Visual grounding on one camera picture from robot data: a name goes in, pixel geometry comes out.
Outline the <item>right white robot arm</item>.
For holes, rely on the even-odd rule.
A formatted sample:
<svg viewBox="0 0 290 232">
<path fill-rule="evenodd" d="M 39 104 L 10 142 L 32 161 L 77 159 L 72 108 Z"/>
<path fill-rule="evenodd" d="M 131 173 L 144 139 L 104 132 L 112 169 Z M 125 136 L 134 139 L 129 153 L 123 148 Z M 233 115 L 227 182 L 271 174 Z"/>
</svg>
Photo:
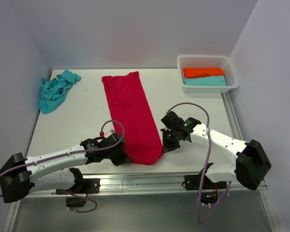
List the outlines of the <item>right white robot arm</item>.
<svg viewBox="0 0 290 232">
<path fill-rule="evenodd" d="M 180 148 L 180 141 L 203 145 L 226 157 L 230 163 L 209 163 L 200 176 L 200 184 L 208 189 L 218 182 L 237 181 L 249 190 L 256 190 L 272 165 L 260 142 L 237 140 L 208 128 L 201 121 L 189 117 L 180 118 L 168 112 L 162 119 L 163 152 Z"/>
</svg>

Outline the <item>crimson red t shirt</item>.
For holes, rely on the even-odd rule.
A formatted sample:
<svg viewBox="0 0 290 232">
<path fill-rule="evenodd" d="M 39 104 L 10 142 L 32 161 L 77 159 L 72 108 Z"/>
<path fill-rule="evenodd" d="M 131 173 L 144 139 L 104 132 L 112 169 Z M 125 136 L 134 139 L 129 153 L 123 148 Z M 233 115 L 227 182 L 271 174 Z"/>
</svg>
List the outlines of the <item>crimson red t shirt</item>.
<svg viewBox="0 0 290 232">
<path fill-rule="evenodd" d="M 139 72 L 101 78 L 112 120 L 125 128 L 125 153 L 132 163 L 152 165 L 162 157 L 162 143 Z"/>
</svg>

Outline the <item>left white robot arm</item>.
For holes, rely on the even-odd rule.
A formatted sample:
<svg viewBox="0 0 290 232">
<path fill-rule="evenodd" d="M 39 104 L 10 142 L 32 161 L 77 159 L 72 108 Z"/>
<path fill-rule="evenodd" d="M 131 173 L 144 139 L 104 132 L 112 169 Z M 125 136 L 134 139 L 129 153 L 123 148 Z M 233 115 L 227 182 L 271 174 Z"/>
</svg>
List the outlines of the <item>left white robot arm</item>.
<svg viewBox="0 0 290 232">
<path fill-rule="evenodd" d="M 123 136 L 113 132 L 47 155 L 25 158 L 22 153 L 13 154 L 0 169 L 1 197 L 5 203 L 13 203 L 49 189 L 79 193 L 85 180 L 78 167 L 103 160 L 114 166 L 130 163 L 124 148 Z"/>
</svg>

